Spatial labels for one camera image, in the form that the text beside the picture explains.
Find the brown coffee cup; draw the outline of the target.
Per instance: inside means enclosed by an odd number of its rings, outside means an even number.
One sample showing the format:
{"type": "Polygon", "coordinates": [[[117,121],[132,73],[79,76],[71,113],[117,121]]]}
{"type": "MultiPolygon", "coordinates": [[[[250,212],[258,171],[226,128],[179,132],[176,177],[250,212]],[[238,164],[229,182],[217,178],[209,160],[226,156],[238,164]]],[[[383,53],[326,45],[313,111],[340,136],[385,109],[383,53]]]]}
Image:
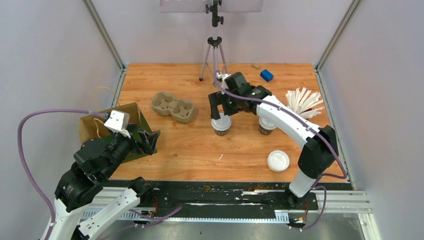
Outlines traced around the brown coffee cup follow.
{"type": "Polygon", "coordinates": [[[265,128],[260,127],[259,132],[263,135],[270,135],[273,132],[273,130],[269,130],[269,129],[265,129],[265,128]]]}
{"type": "Polygon", "coordinates": [[[229,129],[220,130],[220,129],[214,129],[214,132],[218,136],[224,136],[228,133],[229,129]]]}

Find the white single cup lid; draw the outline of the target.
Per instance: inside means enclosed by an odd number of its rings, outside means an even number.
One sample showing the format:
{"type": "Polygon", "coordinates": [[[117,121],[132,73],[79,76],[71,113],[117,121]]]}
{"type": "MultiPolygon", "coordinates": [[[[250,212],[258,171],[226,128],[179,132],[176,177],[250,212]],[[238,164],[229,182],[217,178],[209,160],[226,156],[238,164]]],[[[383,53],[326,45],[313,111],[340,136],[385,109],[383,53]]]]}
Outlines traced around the white single cup lid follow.
{"type": "Polygon", "coordinates": [[[265,119],[264,117],[259,118],[259,125],[267,131],[273,131],[277,128],[277,126],[274,123],[265,119]]]}

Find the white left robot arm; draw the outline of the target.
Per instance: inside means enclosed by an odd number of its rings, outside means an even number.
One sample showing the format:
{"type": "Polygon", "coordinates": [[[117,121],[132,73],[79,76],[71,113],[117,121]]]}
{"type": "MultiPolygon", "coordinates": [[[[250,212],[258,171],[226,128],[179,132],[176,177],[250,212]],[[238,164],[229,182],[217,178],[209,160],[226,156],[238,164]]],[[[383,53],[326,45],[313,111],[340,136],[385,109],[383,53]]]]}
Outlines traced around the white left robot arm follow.
{"type": "Polygon", "coordinates": [[[104,184],[129,153],[153,155],[156,152],[159,130],[148,131],[135,123],[129,124],[126,130],[129,135],[112,133],[114,139],[111,142],[92,138],[81,145],[73,156],[75,162],[58,182],[54,193],[55,213],[41,239],[96,240],[130,209],[152,203],[153,186],[137,177],[96,215],[81,221],[94,197],[103,190],[104,184]]]}

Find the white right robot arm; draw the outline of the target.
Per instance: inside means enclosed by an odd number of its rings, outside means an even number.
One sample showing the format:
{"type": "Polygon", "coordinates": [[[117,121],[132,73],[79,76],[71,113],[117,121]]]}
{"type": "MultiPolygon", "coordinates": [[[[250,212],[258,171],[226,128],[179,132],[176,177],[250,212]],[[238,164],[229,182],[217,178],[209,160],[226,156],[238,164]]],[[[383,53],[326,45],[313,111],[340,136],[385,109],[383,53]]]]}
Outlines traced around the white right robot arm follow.
{"type": "Polygon", "coordinates": [[[216,71],[213,80],[217,91],[208,95],[212,119],[221,118],[219,106],[227,116],[239,112],[253,113],[270,121],[301,148],[297,162],[299,171],[285,195],[290,208],[301,207],[306,201],[305,195],[339,158],[336,131],[329,125],[320,127],[300,117],[270,90],[248,83],[241,72],[222,74],[216,71]]]}

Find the green paper bag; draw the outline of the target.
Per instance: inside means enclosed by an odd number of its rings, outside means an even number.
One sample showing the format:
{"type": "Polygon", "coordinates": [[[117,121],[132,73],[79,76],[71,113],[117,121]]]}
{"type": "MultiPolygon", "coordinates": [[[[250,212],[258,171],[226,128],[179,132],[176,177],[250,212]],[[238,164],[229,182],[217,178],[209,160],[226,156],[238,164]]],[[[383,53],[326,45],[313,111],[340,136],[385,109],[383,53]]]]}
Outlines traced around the green paper bag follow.
{"type": "Polygon", "coordinates": [[[80,119],[81,149],[74,159],[81,168],[110,168],[157,152],[161,132],[151,130],[135,103],[101,114],[80,119]]]}

